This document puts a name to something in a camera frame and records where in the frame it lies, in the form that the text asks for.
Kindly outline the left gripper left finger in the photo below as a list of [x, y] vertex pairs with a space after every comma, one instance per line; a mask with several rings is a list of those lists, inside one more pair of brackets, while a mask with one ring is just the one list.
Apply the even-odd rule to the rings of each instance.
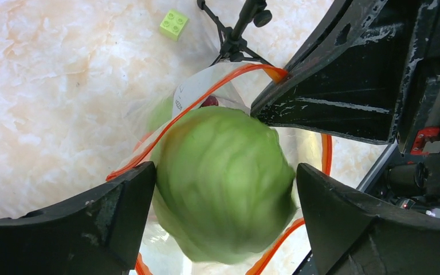
[[0, 219], [0, 274], [128, 274], [156, 183], [152, 162], [65, 201]]

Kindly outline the red grape bunch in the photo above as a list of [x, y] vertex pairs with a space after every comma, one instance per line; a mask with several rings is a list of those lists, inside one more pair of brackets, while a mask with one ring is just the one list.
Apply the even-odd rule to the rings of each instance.
[[200, 107], [208, 107], [208, 106], [219, 106], [219, 102], [215, 96], [210, 95], [206, 98], [206, 100], [200, 105]]

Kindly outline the pale green cabbage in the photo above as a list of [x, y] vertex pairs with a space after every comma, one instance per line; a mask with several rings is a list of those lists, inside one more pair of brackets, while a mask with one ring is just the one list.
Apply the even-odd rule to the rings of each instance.
[[278, 132], [239, 109], [188, 112], [151, 160], [157, 219], [193, 262], [231, 265], [262, 253], [296, 212], [295, 171]]

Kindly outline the microphone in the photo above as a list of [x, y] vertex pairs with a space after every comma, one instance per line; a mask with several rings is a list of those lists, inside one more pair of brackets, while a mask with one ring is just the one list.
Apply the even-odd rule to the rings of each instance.
[[234, 27], [226, 27], [220, 21], [219, 17], [206, 5], [205, 0], [197, 0], [197, 6], [203, 10], [217, 26], [220, 50], [218, 57], [212, 63], [213, 65], [226, 60], [230, 62], [252, 61], [261, 64], [270, 64], [263, 57], [248, 48], [247, 40], [242, 37], [249, 23], [252, 22], [255, 27], [261, 28], [272, 20], [272, 13], [266, 9], [266, 0], [246, 0]]

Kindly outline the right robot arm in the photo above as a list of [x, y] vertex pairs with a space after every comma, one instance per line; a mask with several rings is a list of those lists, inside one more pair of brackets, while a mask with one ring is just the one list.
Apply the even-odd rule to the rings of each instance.
[[385, 144], [362, 189], [440, 207], [440, 1], [334, 1], [286, 70], [253, 117]]

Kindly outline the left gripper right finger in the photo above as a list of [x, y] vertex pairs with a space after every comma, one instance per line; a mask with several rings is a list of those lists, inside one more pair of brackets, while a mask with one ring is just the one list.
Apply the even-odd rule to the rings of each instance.
[[401, 209], [316, 168], [297, 167], [319, 274], [440, 274], [440, 219]]

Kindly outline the green apple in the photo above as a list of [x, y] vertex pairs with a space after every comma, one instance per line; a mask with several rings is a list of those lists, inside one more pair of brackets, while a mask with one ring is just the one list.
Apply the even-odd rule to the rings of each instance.
[[156, 131], [172, 118], [172, 102], [173, 96], [166, 97], [151, 111], [146, 128], [148, 132]]

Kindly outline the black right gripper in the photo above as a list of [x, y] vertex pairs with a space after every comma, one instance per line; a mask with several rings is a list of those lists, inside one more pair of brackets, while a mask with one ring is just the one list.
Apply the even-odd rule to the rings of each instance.
[[334, 1], [253, 117], [440, 153], [440, 1]]

